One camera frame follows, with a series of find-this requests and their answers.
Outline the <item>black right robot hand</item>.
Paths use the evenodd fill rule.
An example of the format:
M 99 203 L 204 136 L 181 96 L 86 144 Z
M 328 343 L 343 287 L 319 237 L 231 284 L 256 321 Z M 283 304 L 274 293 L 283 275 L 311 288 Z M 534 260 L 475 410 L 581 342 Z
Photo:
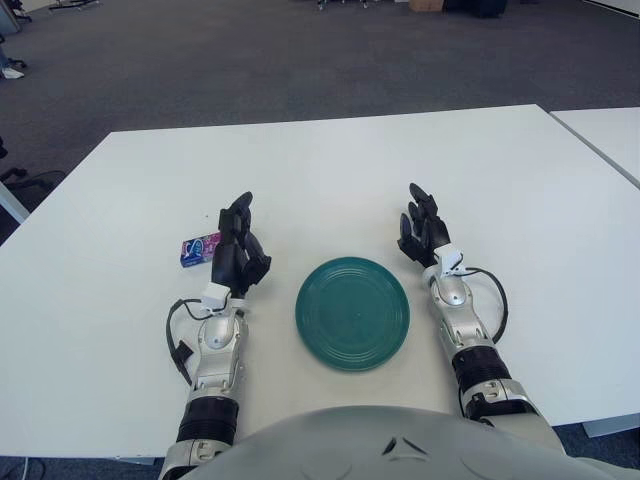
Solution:
M 466 272 L 463 252 L 452 244 L 434 197 L 415 183 L 409 185 L 409 192 L 413 200 L 408 213 L 400 216 L 398 247 L 425 269 L 435 267 L 441 277 L 462 275 Z

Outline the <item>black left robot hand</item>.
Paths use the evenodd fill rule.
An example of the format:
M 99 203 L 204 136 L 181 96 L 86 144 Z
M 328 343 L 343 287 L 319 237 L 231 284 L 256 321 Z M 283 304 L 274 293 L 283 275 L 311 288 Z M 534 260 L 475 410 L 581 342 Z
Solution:
M 247 191 L 219 213 L 220 234 L 212 260 L 211 279 L 201 303 L 211 313 L 224 311 L 234 299 L 243 300 L 252 285 L 269 272 L 271 257 L 251 232 L 250 205 L 253 194 Z

